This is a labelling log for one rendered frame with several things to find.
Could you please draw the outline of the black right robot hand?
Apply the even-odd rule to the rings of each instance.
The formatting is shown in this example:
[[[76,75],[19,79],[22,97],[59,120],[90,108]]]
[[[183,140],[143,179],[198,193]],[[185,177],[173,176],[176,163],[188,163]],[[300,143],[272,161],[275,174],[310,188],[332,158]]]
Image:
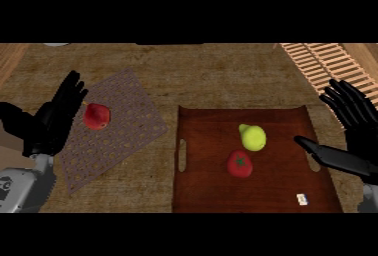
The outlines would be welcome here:
[[[304,136],[294,141],[325,167],[378,186],[378,110],[365,93],[344,80],[330,80],[319,99],[344,127],[346,150],[318,144]]]

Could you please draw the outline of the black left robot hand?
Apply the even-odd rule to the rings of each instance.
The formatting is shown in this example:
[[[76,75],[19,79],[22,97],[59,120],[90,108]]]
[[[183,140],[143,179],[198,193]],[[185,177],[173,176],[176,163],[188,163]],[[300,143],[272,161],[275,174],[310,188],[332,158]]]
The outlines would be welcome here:
[[[0,102],[0,122],[5,132],[24,142],[22,156],[37,154],[55,156],[64,149],[74,117],[89,90],[73,70],[67,75],[55,96],[34,115],[8,102]]]

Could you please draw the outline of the pale wooden tiered shelf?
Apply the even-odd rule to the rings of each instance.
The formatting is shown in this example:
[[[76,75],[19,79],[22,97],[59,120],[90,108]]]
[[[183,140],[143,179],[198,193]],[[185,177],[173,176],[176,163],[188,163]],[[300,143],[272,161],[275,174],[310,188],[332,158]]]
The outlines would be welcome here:
[[[365,93],[378,109],[378,80],[338,43],[281,43],[281,47],[318,94],[325,93],[331,79],[344,80]]]

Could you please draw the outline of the brown wooden tray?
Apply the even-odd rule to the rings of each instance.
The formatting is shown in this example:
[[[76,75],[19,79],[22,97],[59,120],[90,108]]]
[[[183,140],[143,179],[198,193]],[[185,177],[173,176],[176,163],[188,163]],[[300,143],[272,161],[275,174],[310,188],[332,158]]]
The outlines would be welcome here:
[[[228,172],[229,154],[242,148],[241,124],[260,126],[268,136],[262,151],[247,153],[253,162],[247,178]],[[340,213],[330,171],[310,169],[297,135],[316,137],[306,107],[180,108],[176,147],[186,150],[186,167],[174,169],[173,210]],[[306,194],[307,205],[299,204],[297,194]]]

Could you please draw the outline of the red tomato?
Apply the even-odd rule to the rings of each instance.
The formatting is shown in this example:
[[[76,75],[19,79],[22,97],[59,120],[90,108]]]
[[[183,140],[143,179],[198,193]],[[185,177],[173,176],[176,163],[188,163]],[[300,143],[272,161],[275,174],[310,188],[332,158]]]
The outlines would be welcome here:
[[[247,178],[253,173],[253,162],[244,150],[234,150],[228,157],[228,172],[238,178]]]

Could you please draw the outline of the red pear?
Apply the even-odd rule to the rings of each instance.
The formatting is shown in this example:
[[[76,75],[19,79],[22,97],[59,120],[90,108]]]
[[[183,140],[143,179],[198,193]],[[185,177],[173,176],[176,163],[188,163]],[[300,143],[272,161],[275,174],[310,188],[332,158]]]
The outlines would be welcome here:
[[[83,122],[89,129],[102,130],[111,121],[111,110],[110,108],[96,103],[86,105],[86,112],[83,116]]]

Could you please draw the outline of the brown perforated placemat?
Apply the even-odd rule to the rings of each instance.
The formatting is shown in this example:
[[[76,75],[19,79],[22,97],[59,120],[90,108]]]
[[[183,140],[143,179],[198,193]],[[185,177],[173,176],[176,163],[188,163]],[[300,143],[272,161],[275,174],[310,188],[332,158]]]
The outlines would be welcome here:
[[[90,86],[84,101],[110,108],[111,120],[102,130],[92,130],[83,122],[86,106],[81,106],[59,153],[70,194],[169,130],[130,68]]]

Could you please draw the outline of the yellow-green pear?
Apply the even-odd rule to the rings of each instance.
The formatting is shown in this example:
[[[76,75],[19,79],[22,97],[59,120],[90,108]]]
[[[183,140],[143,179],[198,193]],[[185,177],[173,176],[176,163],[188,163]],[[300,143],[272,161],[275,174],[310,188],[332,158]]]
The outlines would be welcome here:
[[[242,145],[250,151],[260,151],[268,142],[266,132],[260,126],[256,125],[239,125],[239,134]]]

